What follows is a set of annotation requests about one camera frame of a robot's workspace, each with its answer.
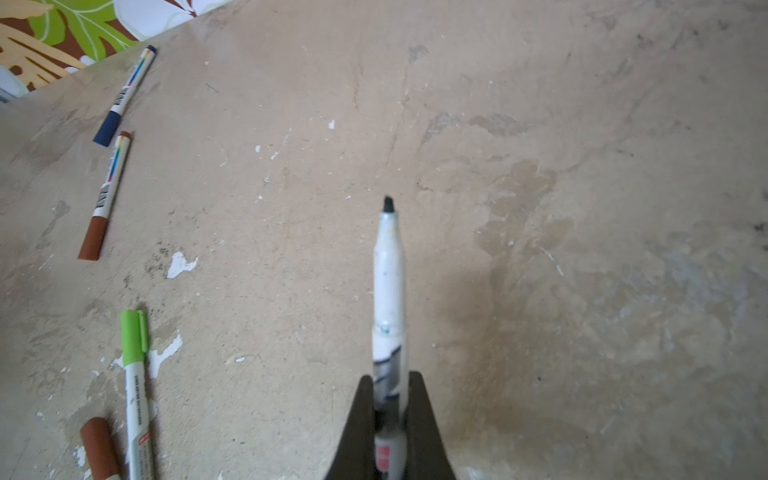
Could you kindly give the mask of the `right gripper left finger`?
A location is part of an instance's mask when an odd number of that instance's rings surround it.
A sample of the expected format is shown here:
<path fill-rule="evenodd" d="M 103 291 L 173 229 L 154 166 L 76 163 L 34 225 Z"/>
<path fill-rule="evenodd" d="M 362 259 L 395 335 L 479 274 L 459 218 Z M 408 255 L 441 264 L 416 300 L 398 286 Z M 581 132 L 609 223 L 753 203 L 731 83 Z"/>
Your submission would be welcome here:
<path fill-rule="evenodd" d="M 360 378 L 326 480 L 375 478 L 373 380 Z"/>

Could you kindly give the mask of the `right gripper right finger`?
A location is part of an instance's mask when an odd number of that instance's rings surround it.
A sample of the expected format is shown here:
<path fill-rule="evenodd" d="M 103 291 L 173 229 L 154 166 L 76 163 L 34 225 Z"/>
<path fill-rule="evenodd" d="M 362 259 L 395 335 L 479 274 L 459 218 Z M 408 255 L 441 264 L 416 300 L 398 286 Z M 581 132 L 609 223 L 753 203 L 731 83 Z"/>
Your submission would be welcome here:
<path fill-rule="evenodd" d="M 410 371 L 409 401 L 406 409 L 407 459 L 405 478 L 409 480 L 455 480 L 436 422 L 424 378 Z"/>

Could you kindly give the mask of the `light green capped marker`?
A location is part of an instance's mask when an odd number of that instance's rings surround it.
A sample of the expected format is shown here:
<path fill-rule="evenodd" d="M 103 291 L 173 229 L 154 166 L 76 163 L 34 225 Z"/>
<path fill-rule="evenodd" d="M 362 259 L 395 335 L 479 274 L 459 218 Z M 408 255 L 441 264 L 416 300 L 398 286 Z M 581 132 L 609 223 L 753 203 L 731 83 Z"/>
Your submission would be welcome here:
<path fill-rule="evenodd" d="M 156 477 L 151 434 L 145 359 L 149 349 L 146 315 L 126 310 L 120 315 L 126 391 L 127 461 L 129 478 Z"/>

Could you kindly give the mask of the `dark green capped marker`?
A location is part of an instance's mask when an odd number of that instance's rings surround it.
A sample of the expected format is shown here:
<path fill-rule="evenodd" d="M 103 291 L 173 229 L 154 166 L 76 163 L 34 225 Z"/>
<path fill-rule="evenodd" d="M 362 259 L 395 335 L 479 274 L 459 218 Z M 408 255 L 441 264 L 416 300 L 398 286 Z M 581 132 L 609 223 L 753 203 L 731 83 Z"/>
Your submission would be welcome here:
<path fill-rule="evenodd" d="M 409 402 L 405 250 L 398 212 L 387 196 L 379 216 L 373 262 L 372 327 L 374 465 L 381 479 L 403 479 Z"/>

